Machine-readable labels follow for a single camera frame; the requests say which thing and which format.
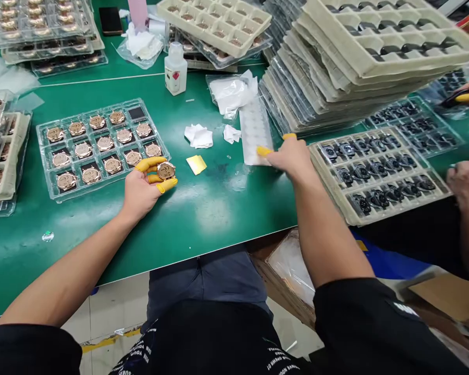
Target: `black phone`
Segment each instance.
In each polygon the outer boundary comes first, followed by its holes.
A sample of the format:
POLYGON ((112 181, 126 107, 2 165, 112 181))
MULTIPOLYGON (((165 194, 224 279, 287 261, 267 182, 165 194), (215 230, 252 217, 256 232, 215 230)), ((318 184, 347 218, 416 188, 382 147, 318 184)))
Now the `black phone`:
POLYGON ((117 7, 99 8, 99 16, 101 17, 103 35, 122 35, 124 33, 117 7))

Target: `stack of trays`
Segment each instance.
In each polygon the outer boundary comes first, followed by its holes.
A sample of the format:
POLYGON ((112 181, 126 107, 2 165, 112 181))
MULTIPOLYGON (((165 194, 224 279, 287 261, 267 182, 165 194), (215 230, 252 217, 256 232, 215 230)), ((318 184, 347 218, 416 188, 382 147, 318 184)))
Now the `stack of trays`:
POLYGON ((261 83, 281 134, 353 125, 469 61, 469 36, 422 0, 301 10, 261 83))
POLYGON ((16 97, 0 90, 0 217, 14 212, 31 114, 14 111, 16 97))
POLYGON ((168 45, 182 42, 188 55, 200 54, 215 70, 224 70, 271 47, 264 31, 271 15, 237 0, 163 0, 158 15, 168 21, 168 45))
MULTIPOLYGON (((69 65, 100 57, 103 49, 87 0, 0 0, 0 50, 7 64, 39 61, 46 65, 61 58, 69 65)), ((98 61, 104 62, 105 56, 98 61)), ((52 74, 60 72, 57 68, 52 74)))

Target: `green table surface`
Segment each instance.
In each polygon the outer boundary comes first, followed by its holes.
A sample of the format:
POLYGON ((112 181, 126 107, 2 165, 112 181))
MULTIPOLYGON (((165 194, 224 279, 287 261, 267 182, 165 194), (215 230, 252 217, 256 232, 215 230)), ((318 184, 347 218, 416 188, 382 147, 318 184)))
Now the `green table surface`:
MULTIPOLYGON (((98 25, 97 9, 103 3, 126 8, 123 0, 93 3, 98 25)), ((49 198, 35 131, 47 121, 140 97, 177 168, 179 184, 133 230, 99 285, 297 225, 287 177, 271 167, 244 165, 242 143, 224 141, 223 117, 212 103, 205 71, 189 72, 186 92, 172 96, 165 88, 164 53, 152 68, 141 70, 122 60, 112 47, 118 47, 122 38, 103 40, 108 65, 42 79, 35 90, 45 104, 34 112, 16 211, 0 218, 0 315, 36 277, 118 213, 123 201, 123 180, 62 204, 49 198), (213 130, 213 147, 190 147, 184 128, 197 123, 213 130), (201 155, 207 164, 198 176, 186 162, 193 155, 201 155), (42 240, 46 231, 54 233, 50 242, 42 240)), ((243 64, 249 66, 240 72, 250 68, 258 77, 264 73, 261 61, 243 64)), ((453 124, 467 144, 430 160, 440 173, 451 163, 469 159, 469 116, 453 124)), ((355 131, 363 127, 307 141, 355 131)))

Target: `plastic bottle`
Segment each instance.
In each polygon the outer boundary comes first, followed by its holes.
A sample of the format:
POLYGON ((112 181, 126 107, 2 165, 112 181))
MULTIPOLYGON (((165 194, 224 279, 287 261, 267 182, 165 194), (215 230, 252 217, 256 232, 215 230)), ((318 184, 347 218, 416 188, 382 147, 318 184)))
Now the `plastic bottle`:
POLYGON ((172 95, 186 91, 188 62, 184 59, 182 44, 172 42, 165 57, 165 86, 172 95))

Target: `white cloth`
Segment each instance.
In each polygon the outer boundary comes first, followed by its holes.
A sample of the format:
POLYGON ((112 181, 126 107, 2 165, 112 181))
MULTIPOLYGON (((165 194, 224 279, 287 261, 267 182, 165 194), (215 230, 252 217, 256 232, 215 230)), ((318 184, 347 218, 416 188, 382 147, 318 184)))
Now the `white cloth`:
POLYGON ((209 148, 214 145, 212 140, 212 132, 200 124, 186 127, 184 129, 184 136, 188 139, 191 147, 194 148, 209 148))
POLYGON ((224 127, 224 140, 233 144, 233 142, 239 142, 241 137, 241 130, 236 130, 231 125, 224 127))

